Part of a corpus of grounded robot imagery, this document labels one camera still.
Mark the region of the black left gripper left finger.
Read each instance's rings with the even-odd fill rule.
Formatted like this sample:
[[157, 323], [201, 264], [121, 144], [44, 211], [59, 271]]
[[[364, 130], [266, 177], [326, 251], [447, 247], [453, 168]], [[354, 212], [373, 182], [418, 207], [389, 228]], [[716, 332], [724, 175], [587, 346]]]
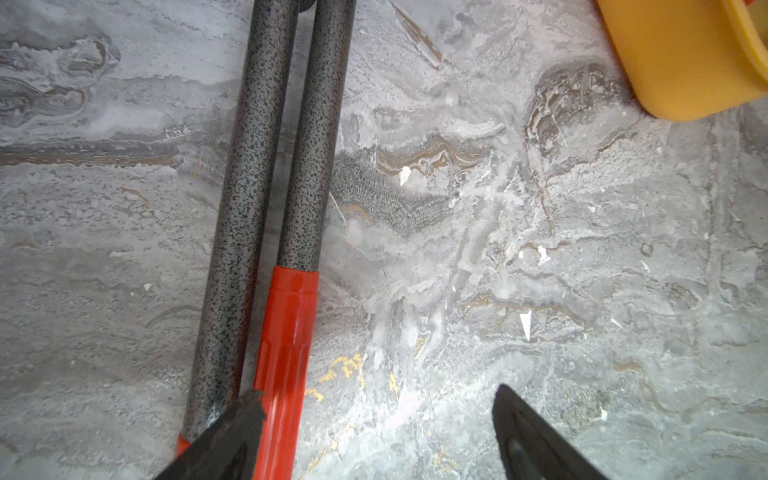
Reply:
[[266, 420], [261, 397], [243, 393], [155, 480], [251, 479]]

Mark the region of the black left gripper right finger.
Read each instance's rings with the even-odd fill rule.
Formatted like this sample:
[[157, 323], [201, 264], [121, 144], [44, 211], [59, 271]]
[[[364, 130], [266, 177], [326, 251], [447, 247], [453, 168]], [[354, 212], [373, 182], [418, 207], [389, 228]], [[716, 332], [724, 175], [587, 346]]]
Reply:
[[511, 387], [495, 394], [492, 420], [509, 479], [606, 480]]

